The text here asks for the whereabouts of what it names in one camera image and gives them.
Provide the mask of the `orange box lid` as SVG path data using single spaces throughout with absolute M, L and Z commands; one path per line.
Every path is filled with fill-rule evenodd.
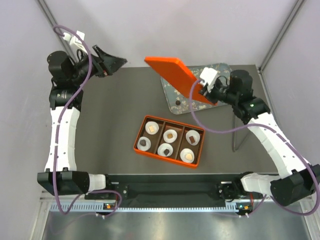
M 146 56 L 144 61 L 185 98 L 190 97 L 192 85 L 198 79 L 179 58 Z

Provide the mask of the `brown oblong chocolate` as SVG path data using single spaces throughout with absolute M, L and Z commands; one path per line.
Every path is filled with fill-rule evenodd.
M 189 140 L 190 140 L 191 143 L 194 143 L 194 142 L 195 142 L 195 139 L 194 139 L 193 136 L 190 136 L 190 137 L 189 137 Z

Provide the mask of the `orange chocolate box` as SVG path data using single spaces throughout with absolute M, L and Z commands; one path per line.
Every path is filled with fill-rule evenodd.
M 158 123 L 159 131 L 154 135 L 148 134 L 145 130 L 145 125 L 149 121 L 154 121 Z M 161 144 L 165 143 L 163 134 L 165 131 L 169 129 L 173 129 L 177 132 L 177 139 L 175 140 L 175 142 L 169 143 L 173 147 L 173 153 L 170 157 L 160 156 L 158 155 L 157 150 Z M 195 130 L 200 134 L 200 141 L 197 145 L 190 145 L 187 142 L 186 133 L 189 130 Z M 148 139 L 150 139 L 151 147 L 148 151 L 141 151 L 137 148 L 137 143 L 140 137 L 147 137 Z M 144 117 L 140 130 L 136 137 L 133 149 L 137 154 L 141 154 L 147 157 L 169 162 L 171 164 L 176 164 L 176 165 L 184 166 L 187 168 L 195 169 L 198 167 L 200 162 L 204 138 L 205 138 L 205 130 L 203 128 L 190 125 L 187 123 L 183 123 L 183 122 L 146 115 Z M 193 163 L 185 163 L 181 160 L 180 152 L 185 148 L 191 149 L 193 151 L 194 157 L 195 157 Z

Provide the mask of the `white heart chocolate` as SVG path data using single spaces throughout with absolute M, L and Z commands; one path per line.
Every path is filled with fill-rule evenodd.
M 193 155 L 188 153 L 185 155 L 185 159 L 188 160 L 188 161 L 192 161 L 193 160 Z

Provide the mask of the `dark square chocolate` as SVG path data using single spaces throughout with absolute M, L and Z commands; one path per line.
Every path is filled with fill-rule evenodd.
M 170 153 L 170 150 L 166 149 L 166 150 L 163 151 L 163 153 L 167 156 Z

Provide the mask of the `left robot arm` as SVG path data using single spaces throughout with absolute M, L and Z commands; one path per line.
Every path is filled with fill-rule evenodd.
M 110 55 L 93 46 L 96 55 L 80 54 L 78 62 L 64 51 L 55 51 L 47 57 L 52 75 L 49 107 L 52 122 L 50 150 L 44 171 L 38 173 L 37 182 L 50 194 L 65 196 L 96 191 L 102 198 L 109 198 L 114 191 L 105 174 L 78 171 L 75 161 L 75 139 L 80 117 L 86 77 L 111 76 L 127 60 Z

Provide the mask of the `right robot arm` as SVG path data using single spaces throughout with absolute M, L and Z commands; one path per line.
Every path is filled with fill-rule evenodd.
M 319 194 L 320 166 L 311 165 L 279 128 L 264 100 L 254 96 L 253 78 L 246 70 L 233 70 L 224 81 L 213 69 L 200 74 L 199 91 L 210 103 L 222 102 L 232 107 L 238 117 L 259 140 L 277 169 L 277 175 L 246 172 L 239 175 L 233 192 L 245 198 L 251 192 L 269 195 L 281 206 L 288 206 L 312 194 Z

